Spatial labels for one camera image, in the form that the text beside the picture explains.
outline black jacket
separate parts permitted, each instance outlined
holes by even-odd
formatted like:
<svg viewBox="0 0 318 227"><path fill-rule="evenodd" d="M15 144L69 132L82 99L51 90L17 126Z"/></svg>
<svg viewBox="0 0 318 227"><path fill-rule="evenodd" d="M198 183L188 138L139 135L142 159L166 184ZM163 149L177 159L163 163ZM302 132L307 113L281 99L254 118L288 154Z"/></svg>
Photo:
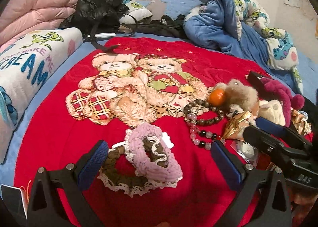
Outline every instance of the black jacket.
<svg viewBox="0 0 318 227"><path fill-rule="evenodd" d="M118 29L119 18L122 16L120 12L128 10L122 2L123 0L78 0L75 13L66 18L60 28L76 27L87 35L100 22L96 33Z"/></svg>

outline screw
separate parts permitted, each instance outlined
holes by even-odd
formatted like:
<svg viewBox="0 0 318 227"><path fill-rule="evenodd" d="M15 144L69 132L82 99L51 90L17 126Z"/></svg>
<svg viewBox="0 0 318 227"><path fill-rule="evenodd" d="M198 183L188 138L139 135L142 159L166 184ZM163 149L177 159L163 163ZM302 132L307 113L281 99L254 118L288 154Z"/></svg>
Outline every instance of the screw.
<svg viewBox="0 0 318 227"><path fill-rule="evenodd" d="M248 164L245 165L245 168L246 168L247 170L253 170L253 169L254 169L254 166L253 166L252 164L248 163Z"/></svg>
<svg viewBox="0 0 318 227"><path fill-rule="evenodd" d="M40 167L39 169L38 169L38 173L43 173L45 171L45 169L43 168L43 167Z"/></svg>
<svg viewBox="0 0 318 227"><path fill-rule="evenodd" d="M74 164L69 163L68 165L66 165L66 169L68 170L72 170L74 168Z"/></svg>
<svg viewBox="0 0 318 227"><path fill-rule="evenodd" d="M278 174L281 174L283 171L281 170L281 168L279 168L279 167L276 167L275 168L275 171L278 173Z"/></svg>

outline teddy bear print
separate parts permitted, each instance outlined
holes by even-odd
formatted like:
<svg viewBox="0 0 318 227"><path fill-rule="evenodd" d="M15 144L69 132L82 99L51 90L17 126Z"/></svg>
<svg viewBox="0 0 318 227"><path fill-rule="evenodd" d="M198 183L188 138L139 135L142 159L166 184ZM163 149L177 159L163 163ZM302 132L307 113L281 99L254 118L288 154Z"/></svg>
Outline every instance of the teddy bear print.
<svg viewBox="0 0 318 227"><path fill-rule="evenodd" d="M69 114L77 119L89 118L106 125L118 117L130 127L156 119L155 109L146 102L148 77L135 70L138 54L99 53L92 65L99 74L79 82L77 90L66 97Z"/></svg>
<svg viewBox="0 0 318 227"><path fill-rule="evenodd" d="M158 118L164 115L181 117L189 102L206 100L208 96L208 89L200 79L182 71L181 65L185 62L153 54L137 59L138 66L148 76L147 102L156 108ZM196 111L198 115L203 112L202 108Z"/></svg>

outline tangerine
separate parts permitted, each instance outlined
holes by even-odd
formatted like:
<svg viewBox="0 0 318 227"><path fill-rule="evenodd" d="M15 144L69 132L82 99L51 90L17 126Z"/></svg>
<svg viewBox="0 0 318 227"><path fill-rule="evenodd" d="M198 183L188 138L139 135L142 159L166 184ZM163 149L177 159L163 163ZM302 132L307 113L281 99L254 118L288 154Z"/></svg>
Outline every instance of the tangerine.
<svg viewBox="0 0 318 227"><path fill-rule="evenodd" d="M214 107L220 107L226 99L226 95L224 90L222 89L215 89L210 93L208 102L213 105Z"/></svg>

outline magenta plush toy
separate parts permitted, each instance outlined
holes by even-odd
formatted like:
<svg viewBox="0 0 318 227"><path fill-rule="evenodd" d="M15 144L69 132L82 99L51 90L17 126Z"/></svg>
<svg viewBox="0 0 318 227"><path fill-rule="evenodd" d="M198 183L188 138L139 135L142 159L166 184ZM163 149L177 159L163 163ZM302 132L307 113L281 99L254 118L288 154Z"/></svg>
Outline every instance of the magenta plush toy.
<svg viewBox="0 0 318 227"><path fill-rule="evenodd" d="M261 78L260 80L264 84L264 88L266 91L276 94L279 100L283 102L283 114L286 121L285 126L289 127L290 107L292 107L295 110L300 110L305 104L304 97L302 97L300 94L296 94L293 97L290 92L290 89L278 80L265 77Z"/></svg>

